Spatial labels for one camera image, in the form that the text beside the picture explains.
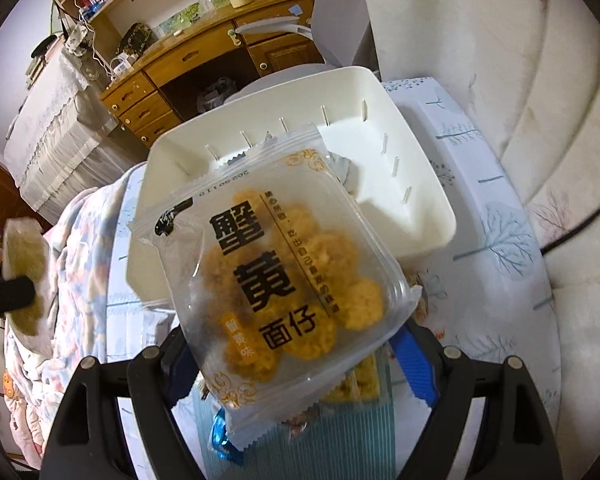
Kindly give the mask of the pale crumbly cookie packet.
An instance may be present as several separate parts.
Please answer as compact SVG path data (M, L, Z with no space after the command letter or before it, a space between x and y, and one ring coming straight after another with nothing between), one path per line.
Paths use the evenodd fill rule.
M3 278L18 285L17 307L7 313L20 344L45 359L52 356L48 315L52 306L50 245L32 218L8 219L3 244Z

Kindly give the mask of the orange crab noodle snack packet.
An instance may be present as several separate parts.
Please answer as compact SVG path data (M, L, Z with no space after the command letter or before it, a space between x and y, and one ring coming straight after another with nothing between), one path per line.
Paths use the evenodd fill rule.
M186 198L158 217L151 245L190 351L248 448L323 396L415 310L420 290L347 200L342 229L308 207L240 191L205 217Z

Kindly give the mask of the blue snowflake snack packet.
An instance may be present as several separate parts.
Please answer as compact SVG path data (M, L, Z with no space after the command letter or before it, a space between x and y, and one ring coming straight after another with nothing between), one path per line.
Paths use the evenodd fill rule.
M219 408L213 416L209 445L212 451L222 460L236 466L244 464L244 452L238 450L228 437L225 408Z

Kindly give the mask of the mixed nuts clear packet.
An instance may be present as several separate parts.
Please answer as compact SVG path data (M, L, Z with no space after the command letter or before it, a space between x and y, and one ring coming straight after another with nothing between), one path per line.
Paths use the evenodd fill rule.
M435 274L429 269L422 272L407 269L404 273L408 284L419 286L422 289L422 294L412 318L420 326L431 327L440 313L441 305L449 300L445 284L439 274Z

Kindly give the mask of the white red snack packet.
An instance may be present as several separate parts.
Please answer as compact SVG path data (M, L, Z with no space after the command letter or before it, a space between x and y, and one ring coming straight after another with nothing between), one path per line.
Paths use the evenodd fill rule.
M345 185L349 175L349 169L351 165L350 159L347 157L340 156L333 152L328 152L325 156L326 164L329 170L334 174L336 179Z

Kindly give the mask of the floral pastel blanket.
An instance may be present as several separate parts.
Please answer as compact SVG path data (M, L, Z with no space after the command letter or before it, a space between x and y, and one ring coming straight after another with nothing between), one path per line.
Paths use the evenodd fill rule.
M50 310L42 322L47 352L39 356L12 326L5 328L3 384L10 432L34 469L42 465L56 412L79 362L86 356L103 363L125 360L143 340L142 307L126 286L116 243L125 216L135 210L144 170L136 165L114 183L79 192L46 233L50 266L44 283Z

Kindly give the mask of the patterned light blue tablecloth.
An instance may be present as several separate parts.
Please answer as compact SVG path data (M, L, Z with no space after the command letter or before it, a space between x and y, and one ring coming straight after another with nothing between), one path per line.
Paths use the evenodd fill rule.
M417 261L413 270L439 274L449 294L432 330L473 359L501 362L520 356L527 364L551 422L560 404L558 327L541 249L528 214L478 128L432 78L381 84L425 121L425 152L454 210L451 243ZM124 219L117 248L131 298L142 302L126 279L135 210ZM162 341L174 324L164 311L142 308L144 347Z

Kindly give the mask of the lace covered cabinet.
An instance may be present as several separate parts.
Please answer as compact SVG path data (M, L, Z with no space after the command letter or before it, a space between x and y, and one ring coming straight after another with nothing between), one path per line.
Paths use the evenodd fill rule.
M60 49L10 126L6 167L20 197L51 224L74 196L117 181L148 156L148 148L100 102L107 82L91 55Z

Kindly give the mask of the black trash bag bin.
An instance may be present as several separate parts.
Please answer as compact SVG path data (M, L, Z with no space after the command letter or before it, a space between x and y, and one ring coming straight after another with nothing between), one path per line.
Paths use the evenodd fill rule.
M197 96L197 110L199 114L220 107L233 94L237 92L234 81L221 77L214 84L205 88Z

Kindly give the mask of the wooden desk with drawers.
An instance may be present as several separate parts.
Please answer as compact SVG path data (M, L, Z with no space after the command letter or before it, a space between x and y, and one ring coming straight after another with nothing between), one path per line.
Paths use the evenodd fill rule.
M226 77L242 89L297 65L321 63L312 40L291 32L241 34L266 18L295 18L308 26L314 0L253 0L206 14L177 35L158 40L100 100L143 144L198 114L202 92Z

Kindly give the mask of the white plastic storage bin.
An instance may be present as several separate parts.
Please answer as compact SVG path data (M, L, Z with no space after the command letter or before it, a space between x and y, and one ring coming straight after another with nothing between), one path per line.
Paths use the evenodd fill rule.
M425 152L425 121L365 68L303 77L221 106L162 136L149 152L126 279L141 300L169 296L152 229L169 207L199 200L211 217L240 191L302 205L342 229L347 200L404 266L445 248L456 218ZM328 152L351 161L342 185Z

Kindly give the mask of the white floral curtain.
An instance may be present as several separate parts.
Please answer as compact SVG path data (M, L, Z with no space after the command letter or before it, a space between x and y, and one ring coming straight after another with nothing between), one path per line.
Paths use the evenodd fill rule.
M366 0L381 75L430 76L527 207L562 352L557 443L600 478L600 0Z

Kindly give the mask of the grey office chair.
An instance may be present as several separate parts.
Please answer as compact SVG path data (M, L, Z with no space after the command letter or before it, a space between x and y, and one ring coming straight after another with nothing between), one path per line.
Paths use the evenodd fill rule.
M315 44L323 61L300 64L263 76L230 96L230 101L340 67L363 66L372 72L379 70L366 0L314 0L309 26L301 25L298 18L265 18L240 25L236 32L242 36L286 32L306 38Z

